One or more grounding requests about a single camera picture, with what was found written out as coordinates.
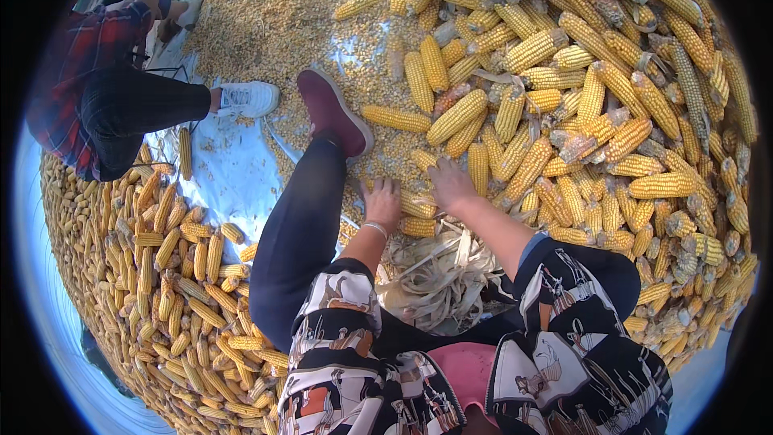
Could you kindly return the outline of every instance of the foot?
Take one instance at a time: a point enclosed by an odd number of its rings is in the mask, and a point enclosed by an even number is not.
[[[196,26],[198,21],[198,13],[201,12],[201,4],[204,0],[186,0],[188,8],[185,12],[180,14],[177,19],[177,24],[180,27],[184,27],[187,31],[191,31]]]
[[[357,115],[349,111],[343,93],[327,73],[308,68],[298,74],[301,92],[312,123],[312,136],[332,128],[341,139],[347,163],[368,153],[373,148],[373,133]]]
[[[221,84],[221,115],[241,115],[248,118],[261,118],[274,111],[281,95],[279,88],[267,82],[234,82]]]

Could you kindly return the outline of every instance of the silver bracelet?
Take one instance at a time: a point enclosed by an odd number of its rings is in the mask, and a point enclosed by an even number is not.
[[[387,230],[381,226],[381,224],[376,222],[365,222],[362,224],[362,227],[373,227],[376,228],[379,232],[381,232],[384,235],[385,240],[389,240],[389,234],[387,234]]]

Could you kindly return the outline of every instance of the plaid shirt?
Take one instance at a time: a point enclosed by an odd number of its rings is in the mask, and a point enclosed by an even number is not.
[[[79,111],[86,83],[99,69],[131,65],[132,49],[152,24],[152,13],[141,2],[118,10],[98,6],[86,14],[70,12],[44,51],[27,125],[43,148],[84,179],[99,180],[100,168]]]

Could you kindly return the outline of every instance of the red sneaker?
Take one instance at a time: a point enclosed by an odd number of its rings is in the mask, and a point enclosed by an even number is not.
[[[373,148],[373,133],[362,119],[349,111],[343,93],[326,72],[308,68],[298,74],[298,91],[301,92],[308,117],[312,123],[312,136],[329,128],[342,141],[346,158],[351,164]]]

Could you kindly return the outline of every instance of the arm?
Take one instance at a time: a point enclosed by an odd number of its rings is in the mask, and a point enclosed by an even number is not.
[[[510,280],[514,280],[521,254],[534,230],[479,197],[470,176],[456,162],[441,158],[438,167],[430,167],[429,173],[435,187],[432,194],[440,208],[478,234],[491,247]]]
[[[400,182],[391,178],[377,178],[373,182],[373,191],[368,191],[364,181],[360,183],[360,188],[365,201],[365,222],[379,224],[390,235],[400,219]],[[380,230],[364,227],[349,241],[341,257],[359,260],[375,275],[386,246],[387,238]]]

